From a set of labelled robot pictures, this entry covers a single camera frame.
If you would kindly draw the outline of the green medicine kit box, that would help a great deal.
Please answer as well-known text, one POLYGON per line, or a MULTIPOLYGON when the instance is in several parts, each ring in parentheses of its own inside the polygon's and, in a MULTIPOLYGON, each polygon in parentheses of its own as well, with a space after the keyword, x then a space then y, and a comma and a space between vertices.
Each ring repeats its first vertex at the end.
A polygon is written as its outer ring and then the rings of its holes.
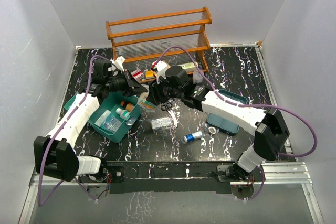
POLYGON ((70 123, 79 122, 81 127, 90 124, 102 136, 119 143, 141 114, 137 102, 136 96, 127 98, 121 92, 110 93, 102 103, 91 94, 77 93, 66 103, 65 117, 77 108, 70 123))

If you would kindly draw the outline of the brown orange-capped syrup bottle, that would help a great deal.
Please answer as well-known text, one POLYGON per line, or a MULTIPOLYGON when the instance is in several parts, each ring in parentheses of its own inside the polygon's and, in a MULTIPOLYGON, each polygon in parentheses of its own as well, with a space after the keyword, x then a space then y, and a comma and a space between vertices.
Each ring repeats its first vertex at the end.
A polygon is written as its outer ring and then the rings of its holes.
POLYGON ((132 112, 132 110, 134 109, 134 104, 128 101, 121 101, 120 105, 128 112, 132 112))

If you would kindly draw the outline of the white green medicine bottle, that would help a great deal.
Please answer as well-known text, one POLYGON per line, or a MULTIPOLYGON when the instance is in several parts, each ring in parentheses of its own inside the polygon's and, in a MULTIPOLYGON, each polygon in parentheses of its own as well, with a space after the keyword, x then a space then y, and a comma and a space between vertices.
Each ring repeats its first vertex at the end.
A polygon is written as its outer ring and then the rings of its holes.
POLYGON ((120 116, 120 118, 122 118, 124 120, 126 120, 130 117, 130 112, 127 111, 126 109, 117 108, 116 113, 120 116))

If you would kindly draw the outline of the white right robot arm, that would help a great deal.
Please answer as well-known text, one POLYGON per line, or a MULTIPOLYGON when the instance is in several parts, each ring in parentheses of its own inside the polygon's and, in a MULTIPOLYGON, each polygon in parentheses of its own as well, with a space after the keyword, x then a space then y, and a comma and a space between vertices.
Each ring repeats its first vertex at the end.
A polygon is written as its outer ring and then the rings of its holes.
POLYGON ((149 102, 160 105, 172 98, 180 99, 187 107, 231 121, 254 136, 252 146, 227 169, 225 176, 247 180, 257 166, 277 159, 289 137, 289 130, 278 109, 266 111, 237 103, 218 90, 212 91, 205 82, 195 84, 180 66, 170 67, 159 61, 153 71, 156 80, 149 85, 149 102))

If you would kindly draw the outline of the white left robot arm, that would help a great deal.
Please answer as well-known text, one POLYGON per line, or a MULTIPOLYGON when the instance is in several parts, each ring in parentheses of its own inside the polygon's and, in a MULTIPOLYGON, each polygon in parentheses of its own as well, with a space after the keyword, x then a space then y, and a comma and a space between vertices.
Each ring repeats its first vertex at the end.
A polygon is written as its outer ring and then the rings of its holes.
POLYGON ((139 118, 137 95, 146 88, 123 66, 124 61, 123 57, 91 59, 88 81, 73 97, 64 117, 46 136, 34 140, 35 168, 40 176, 67 182, 88 174, 98 182, 108 177, 101 157, 77 155, 75 145, 87 124, 118 143, 139 118))

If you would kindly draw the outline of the blue white mask packet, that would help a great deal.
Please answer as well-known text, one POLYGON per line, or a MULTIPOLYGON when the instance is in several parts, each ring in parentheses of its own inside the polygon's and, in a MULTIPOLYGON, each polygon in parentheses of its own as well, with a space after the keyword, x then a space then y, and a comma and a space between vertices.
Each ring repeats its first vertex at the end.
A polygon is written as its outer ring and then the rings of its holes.
POLYGON ((116 132, 121 126, 121 122, 109 110, 104 111, 94 124, 109 132, 116 132))

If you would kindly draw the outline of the bagged white gauze pads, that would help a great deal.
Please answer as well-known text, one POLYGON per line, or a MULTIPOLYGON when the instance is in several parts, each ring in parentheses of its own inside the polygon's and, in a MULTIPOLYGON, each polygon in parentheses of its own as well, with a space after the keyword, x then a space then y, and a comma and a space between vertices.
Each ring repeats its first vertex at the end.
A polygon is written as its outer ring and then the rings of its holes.
POLYGON ((151 120, 151 128, 153 131, 166 130, 172 127, 173 122, 168 116, 151 120))

